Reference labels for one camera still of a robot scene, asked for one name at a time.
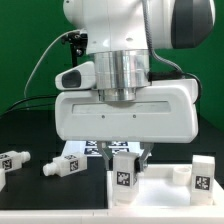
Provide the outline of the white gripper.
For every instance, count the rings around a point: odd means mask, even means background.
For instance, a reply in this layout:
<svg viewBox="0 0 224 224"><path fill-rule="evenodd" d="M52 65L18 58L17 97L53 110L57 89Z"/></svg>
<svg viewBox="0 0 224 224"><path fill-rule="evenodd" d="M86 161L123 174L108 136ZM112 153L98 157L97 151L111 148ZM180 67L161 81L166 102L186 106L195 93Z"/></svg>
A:
<svg viewBox="0 0 224 224"><path fill-rule="evenodd" d="M113 153L106 141L141 142L142 172L153 143L189 143L196 137L197 95L193 79L155 81L129 102L104 103L95 91L63 92L56 99L56 131L63 140L98 141L107 171L113 170Z"/></svg>

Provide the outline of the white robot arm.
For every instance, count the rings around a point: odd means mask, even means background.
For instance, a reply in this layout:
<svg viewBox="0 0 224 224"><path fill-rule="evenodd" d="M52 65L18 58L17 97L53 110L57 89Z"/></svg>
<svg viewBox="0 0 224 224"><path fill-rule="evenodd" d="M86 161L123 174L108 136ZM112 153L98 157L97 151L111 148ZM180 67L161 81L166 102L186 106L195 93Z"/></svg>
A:
<svg viewBox="0 0 224 224"><path fill-rule="evenodd" d="M55 79L56 130L63 140L96 142L107 168L111 141L189 143L198 133L201 87L178 65L154 73L158 49L194 48L211 33L214 0L64 0L66 18L85 37L90 61Z"/></svg>

